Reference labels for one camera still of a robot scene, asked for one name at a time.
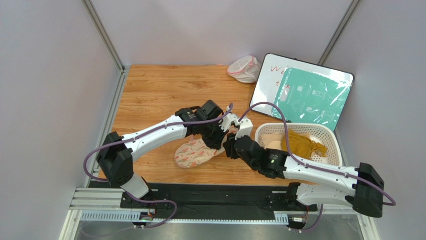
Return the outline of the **whiteboard with black frame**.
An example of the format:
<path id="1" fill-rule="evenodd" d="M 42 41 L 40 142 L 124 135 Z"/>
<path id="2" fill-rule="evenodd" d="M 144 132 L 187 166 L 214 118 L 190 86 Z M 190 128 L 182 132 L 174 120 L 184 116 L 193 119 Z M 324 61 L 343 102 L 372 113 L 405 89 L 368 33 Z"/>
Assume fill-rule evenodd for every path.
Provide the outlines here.
<path id="1" fill-rule="evenodd" d="M 264 57 L 260 74 L 251 98 L 251 102 L 249 104 L 254 111 L 273 118 L 281 118 L 279 111 L 276 110 L 274 107 L 269 106 L 268 104 L 274 104 L 278 87 L 284 76 L 284 71 L 289 68 L 297 68 L 300 70 L 306 70 L 321 74 L 329 74 L 332 70 L 340 71 L 317 64 L 269 53 Z"/>

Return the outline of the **beige bra in basket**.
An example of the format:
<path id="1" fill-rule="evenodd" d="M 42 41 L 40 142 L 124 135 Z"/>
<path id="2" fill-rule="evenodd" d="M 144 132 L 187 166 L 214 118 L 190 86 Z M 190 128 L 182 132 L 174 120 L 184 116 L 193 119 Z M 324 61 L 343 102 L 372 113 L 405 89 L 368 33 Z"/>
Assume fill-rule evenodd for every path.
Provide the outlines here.
<path id="1" fill-rule="evenodd" d="M 260 136 L 260 143 L 265 149 L 283 150 L 284 135 L 278 132 L 272 134 L 263 134 Z"/>

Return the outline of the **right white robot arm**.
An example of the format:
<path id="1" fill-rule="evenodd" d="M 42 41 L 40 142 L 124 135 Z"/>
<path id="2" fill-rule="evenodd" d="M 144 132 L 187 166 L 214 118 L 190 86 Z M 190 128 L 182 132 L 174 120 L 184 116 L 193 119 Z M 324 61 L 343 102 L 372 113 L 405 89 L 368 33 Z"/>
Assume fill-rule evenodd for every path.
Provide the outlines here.
<path id="1" fill-rule="evenodd" d="M 269 179 L 290 179 L 287 198 L 302 205 L 341 205 L 359 214 L 383 216 L 385 182 L 367 163 L 343 167 L 293 158 L 288 152 L 265 149 L 248 136 L 231 134 L 223 145 L 230 159 L 243 160 L 253 171 Z"/>

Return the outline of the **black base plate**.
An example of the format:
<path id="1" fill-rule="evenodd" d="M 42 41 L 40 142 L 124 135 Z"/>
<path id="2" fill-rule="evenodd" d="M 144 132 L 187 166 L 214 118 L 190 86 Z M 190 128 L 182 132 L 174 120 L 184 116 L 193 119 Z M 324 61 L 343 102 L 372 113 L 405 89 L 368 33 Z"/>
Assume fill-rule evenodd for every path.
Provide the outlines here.
<path id="1" fill-rule="evenodd" d="M 319 211 L 318 205 L 306 207 L 286 199 L 286 186 L 151 183 L 149 187 L 152 192 L 144 200 L 175 202 L 175 220 L 267 221 L 275 219 L 275 212 Z"/>

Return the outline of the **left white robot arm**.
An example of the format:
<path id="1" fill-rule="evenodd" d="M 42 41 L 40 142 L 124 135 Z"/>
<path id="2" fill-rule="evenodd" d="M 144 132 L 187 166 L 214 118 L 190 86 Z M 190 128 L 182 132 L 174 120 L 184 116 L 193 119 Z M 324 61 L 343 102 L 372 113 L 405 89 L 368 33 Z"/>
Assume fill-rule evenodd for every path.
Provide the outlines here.
<path id="1" fill-rule="evenodd" d="M 145 154 L 167 143 L 189 136 L 200 135 L 211 149 L 220 149 L 227 130 L 223 119 L 231 113 L 233 105 L 223 111 L 214 101 L 203 106 L 178 110 L 168 119 L 147 129 L 120 136 L 108 134 L 95 152 L 96 161 L 105 175 L 104 181 L 113 189 L 123 189 L 133 197 L 143 198 L 150 191 L 146 181 L 134 171 L 134 162 Z"/>

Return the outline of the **aluminium rail frame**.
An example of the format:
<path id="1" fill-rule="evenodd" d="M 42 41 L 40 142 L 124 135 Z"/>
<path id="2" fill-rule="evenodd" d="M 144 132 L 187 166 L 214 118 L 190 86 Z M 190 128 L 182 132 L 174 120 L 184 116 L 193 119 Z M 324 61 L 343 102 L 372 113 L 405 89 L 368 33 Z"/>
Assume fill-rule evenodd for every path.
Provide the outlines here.
<path id="1" fill-rule="evenodd" d="M 69 211 L 63 225 L 60 240 L 73 240 L 78 232 L 80 221 L 103 222 L 139 222 L 140 213 L 146 209 L 120 208 L 123 190 L 107 188 L 77 188 L 71 200 Z M 288 225 L 290 217 L 304 216 L 303 211 L 274 211 L 271 220 L 227 220 L 180 219 L 177 216 L 168 221 L 169 224 L 219 224 L 219 225 Z"/>

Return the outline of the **white plastic basket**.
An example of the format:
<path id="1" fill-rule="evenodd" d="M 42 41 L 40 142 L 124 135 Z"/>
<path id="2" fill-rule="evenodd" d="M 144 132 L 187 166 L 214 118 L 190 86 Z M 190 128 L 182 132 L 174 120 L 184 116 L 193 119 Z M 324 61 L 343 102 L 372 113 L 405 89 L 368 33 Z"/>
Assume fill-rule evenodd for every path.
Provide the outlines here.
<path id="1" fill-rule="evenodd" d="M 322 164 L 333 166 L 343 166 L 343 158 L 338 141 L 334 133 L 320 124 L 301 124 L 301 123 L 288 123 L 289 130 L 293 130 L 298 134 L 308 134 L 312 141 L 323 144 L 327 147 L 326 157 L 318 155 L 312 156 L 312 161 Z M 260 146 L 264 147 L 261 141 L 261 135 L 280 133 L 285 136 L 285 127 L 283 123 L 266 123 L 261 125 L 255 134 L 255 141 Z"/>

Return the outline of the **teal instruction sheet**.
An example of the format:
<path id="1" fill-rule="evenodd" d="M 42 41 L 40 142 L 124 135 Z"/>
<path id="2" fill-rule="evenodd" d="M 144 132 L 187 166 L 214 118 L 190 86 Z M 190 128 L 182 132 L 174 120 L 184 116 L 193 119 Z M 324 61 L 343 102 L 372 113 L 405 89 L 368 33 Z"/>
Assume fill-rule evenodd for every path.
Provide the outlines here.
<path id="1" fill-rule="evenodd" d="M 319 73 L 288 68 L 273 104 L 291 123 L 319 124 L 335 131 L 353 86 L 351 73 Z"/>

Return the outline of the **floral mesh laundry bag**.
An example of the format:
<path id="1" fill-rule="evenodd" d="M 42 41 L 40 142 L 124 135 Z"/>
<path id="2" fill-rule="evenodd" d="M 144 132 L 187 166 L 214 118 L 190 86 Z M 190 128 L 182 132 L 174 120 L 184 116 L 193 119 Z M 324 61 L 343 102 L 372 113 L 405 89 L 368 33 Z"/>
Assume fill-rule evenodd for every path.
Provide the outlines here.
<path id="1" fill-rule="evenodd" d="M 204 141 L 189 137 L 189 142 L 181 145 L 174 154 L 174 161 L 182 169 L 191 169 L 203 165 L 211 159 L 223 154 L 225 148 L 213 149 L 207 147 Z"/>

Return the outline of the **white mesh bag pink trim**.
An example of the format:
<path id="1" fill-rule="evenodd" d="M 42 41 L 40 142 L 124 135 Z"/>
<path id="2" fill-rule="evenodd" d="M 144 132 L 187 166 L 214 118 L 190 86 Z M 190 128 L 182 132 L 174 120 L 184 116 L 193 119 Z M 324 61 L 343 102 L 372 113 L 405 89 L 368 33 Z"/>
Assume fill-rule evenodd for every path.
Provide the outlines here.
<path id="1" fill-rule="evenodd" d="M 240 83 L 253 84 L 258 81 L 261 67 L 256 57 L 248 55 L 231 64 L 227 74 Z"/>

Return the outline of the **mustard yellow garment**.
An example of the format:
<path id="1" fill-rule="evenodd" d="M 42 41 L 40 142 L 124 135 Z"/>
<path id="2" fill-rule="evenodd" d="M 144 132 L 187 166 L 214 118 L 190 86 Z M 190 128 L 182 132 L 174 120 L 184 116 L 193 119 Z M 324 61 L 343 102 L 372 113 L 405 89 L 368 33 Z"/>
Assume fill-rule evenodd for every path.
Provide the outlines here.
<path id="1" fill-rule="evenodd" d="M 282 139 L 282 150 L 288 152 L 287 143 L 289 144 L 290 151 L 301 158 L 312 160 L 313 155 L 319 157 L 327 157 L 327 147 L 323 144 L 312 141 L 307 133 L 299 134 L 294 130 L 288 130 L 288 140 L 284 136 Z"/>

